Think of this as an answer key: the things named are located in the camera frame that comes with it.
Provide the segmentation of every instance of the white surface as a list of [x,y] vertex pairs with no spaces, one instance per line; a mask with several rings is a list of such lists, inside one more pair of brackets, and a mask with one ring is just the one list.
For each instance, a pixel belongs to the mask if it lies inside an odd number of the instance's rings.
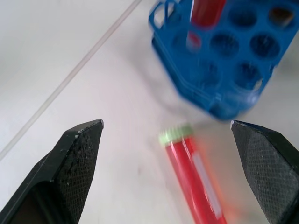
[[132,2],[0,2],[0,151]]
[[[144,0],[69,83],[0,163],[0,208],[62,133],[103,119],[97,166],[81,224],[191,224],[167,156],[164,128],[195,124],[229,224],[266,224],[243,174],[229,123],[220,124],[181,100],[150,40]],[[299,57],[293,43],[260,101],[240,118],[280,131],[299,148]]]

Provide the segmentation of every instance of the textured grip pad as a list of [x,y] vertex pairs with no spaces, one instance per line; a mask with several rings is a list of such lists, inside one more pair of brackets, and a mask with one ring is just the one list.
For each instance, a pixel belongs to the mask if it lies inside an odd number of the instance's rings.
[[271,224],[297,224],[299,152],[273,130],[234,121],[235,141],[248,184]]

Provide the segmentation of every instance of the red liquid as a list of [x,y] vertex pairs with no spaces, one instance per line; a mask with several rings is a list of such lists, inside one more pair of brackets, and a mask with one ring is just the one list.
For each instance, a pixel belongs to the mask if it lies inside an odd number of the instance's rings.
[[166,147],[196,224],[227,224],[192,138]]
[[200,27],[217,25],[226,0],[193,0],[191,22]]

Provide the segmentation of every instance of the green cap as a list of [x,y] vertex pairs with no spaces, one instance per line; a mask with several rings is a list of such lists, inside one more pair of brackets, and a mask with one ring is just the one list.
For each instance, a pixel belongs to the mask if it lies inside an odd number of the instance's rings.
[[193,130],[190,125],[171,128],[159,135],[161,145],[167,146],[171,142],[179,141],[187,136],[193,135]]

